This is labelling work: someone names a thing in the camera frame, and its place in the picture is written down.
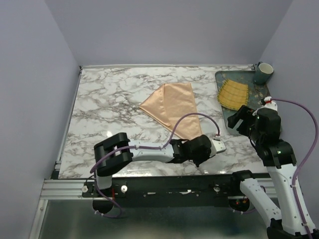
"white marble surface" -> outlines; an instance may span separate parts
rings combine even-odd
[[[119,132],[130,139],[165,142],[170,132],[139,110],[139,105],[163,83],[190,82],[197,111],[212,116],[221,128],[227,150],[202,163],[163,164],[133,162],[115,177],[225,174],[250,169],[264,173],[266,168],[249,140],[231,136],[217,101],[215,73],[220,70],[250,70],[249,66],[141,67],[84,69],[82,72],[69,132],[62,155],[59,178],[86,178],[94,165],[93,146]],[[214,136],[214,125],[200,117],[204,134]]]

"folded cloth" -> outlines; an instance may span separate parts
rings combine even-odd
[[[176,122],[187,113],[196,113],[196,103],[190,83],[161,85],[143,103],[140,109],[172,131]],[[177,126],[175,134],[182,139],[202,135],[198,116],[188,116]]]
[[[248,102],[248,85],[227,79],[222,85],[217,100],[225,108],[237,111]]]

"peach cloth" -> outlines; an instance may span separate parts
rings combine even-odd
[[[190,83],[163,84],[154,91],[140,109],[172,131],[177,121],[187,113],[196,113],[196,103]],[[182,139],[193,139],[202,135],[198,116],[184,118],[175,131]]]

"cup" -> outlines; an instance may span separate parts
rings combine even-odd
[[[264,85],[274,72],[274,68],[271,65],[262,61],[258,62],[255,68],[253,82],[256,85]]]

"gray floor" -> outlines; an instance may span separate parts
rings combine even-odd
[[[94,215],[92,202],[51,201],[41,239],[267,239],[258,213],[226,208],[126,209],[122,219]]]

